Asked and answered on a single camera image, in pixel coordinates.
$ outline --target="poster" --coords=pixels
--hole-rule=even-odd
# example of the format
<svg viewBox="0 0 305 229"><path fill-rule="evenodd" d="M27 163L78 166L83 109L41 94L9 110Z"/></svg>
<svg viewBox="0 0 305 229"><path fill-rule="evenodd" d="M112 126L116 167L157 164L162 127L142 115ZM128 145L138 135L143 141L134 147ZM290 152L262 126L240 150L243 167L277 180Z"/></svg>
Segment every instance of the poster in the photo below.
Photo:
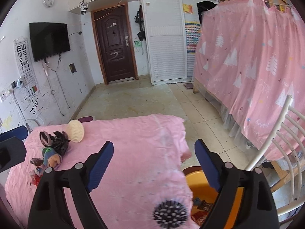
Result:
<svg viewBox="0 0 305 229"><path fill-rule="evenodd" d="M201 25L199 22L185 22L186 51L195 53L200 38Z"/></svg>
<svg viewBox="0 0 305 229"><path fill-rule="evenodd" d="M192 14L193 13L193 6L190 4L183 4L183 12Z"/></svg>
<svg viewBox="0 0 305 229"><path fill-rule="evenodd" d="M23 84L28 91L29 97L40 93L29 53L27 38L22 37L14 40L14 50L19 74L23 78Z"/></svg>

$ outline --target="electrical outlet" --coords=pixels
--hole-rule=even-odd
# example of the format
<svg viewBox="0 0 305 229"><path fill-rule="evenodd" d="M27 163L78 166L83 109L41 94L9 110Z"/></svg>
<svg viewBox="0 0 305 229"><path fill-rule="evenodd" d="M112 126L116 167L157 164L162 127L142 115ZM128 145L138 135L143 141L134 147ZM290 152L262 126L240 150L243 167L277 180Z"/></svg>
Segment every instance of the electrical outlet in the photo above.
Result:
<svg viewBox="0 0 305 229"><path fill-rule="evenodd" d="M0 93L0 101L3 102L5 99L6 99L6 94L5 94L5 91L2 90Z"/></svg>
<svg viewBox="0 0 305 229"><path fill-rule="evenodd" d="M6 97L9 97L12 92L13 92L13 88L12 88L12 85L10 84L9 86L7 86L5 88Z"/></svg>

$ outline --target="door frame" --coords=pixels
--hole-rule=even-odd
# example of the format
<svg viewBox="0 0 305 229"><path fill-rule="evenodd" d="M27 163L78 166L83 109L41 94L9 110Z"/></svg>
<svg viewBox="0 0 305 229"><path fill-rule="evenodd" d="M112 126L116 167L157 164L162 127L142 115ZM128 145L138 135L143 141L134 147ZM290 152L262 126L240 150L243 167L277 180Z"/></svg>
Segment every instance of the door frame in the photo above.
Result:
<svg viewBox="0 0 305 229"><path fill-rule="evenodd" d="M125 8L125 15L126 15L126 21L127 21L127 31L128 31L128 41L129 41L129 46L131 47L131 52L132 52L132 64L133 64L133 68L134 68L134 71L135 71L135 79L139 79L138 78L137 65L136 65L136 61L135 61L135 50L134 50L133 39L132 39L132 28L130 26L129 15L128 15L128 4L127 4L127 2L125 2L125 3L122 3L120 5L101 7L99 9L91 11L91 21L92 21L94 40L95 40L95 44L96 44L96 51L97 51L97 56L98 56L98 59L99 59L99 63L100 63L100 67L101 67L101 70L102 70L105 85L108 85L109 82L107 80L106 70L105 70L105 66L104 66L104 63L103 63L103 58L102 58L102 55L101 55L101 47L100 47L99 38L98 38L98 35L97 35L96 22L94 20L94 13L102 11L102 10L107 10L107 9L110 9L110 8L115 8L115 7L124 7Z"/></svg>

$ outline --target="brown door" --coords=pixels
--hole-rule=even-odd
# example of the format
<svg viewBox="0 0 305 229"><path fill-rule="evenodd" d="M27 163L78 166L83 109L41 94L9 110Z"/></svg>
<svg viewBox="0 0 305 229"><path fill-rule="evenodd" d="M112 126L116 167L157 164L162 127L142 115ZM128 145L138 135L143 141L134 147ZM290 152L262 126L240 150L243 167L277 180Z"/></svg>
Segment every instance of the brown door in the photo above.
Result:
<svg viewBox="0 0 305 229"><path fill-rule="evenodd" d="M93 14L98 19L95 21L97 38L108 82L135 77L125 6L111 10Z"/></svg>

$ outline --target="blue gripper pad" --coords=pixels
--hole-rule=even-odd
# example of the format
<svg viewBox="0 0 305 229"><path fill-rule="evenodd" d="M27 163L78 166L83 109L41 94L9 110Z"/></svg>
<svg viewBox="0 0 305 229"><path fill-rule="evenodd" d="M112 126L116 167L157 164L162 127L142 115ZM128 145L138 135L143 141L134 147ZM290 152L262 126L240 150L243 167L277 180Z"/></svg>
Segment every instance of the blue gripper pad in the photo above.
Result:
<svg viewBox="0 0 305 229"><path fill-rule="evenodd" d="M87 189L91 192L93 189L97 188L101 182L101 179L110 163L110 160L113 156L113 144L109 142L107 145L104 146L105 150L99 157L99 159L94 164L93 168L89 174L89 182L87 185Z"/></svg>
<svg viewBox="0 0 305 229"><path fill-rule="evenodd" d="M201 139L195 142L195 154L209 185L217 192L220 192L221 184L219 177L224 162L217 153L210 152Z"/></svg>

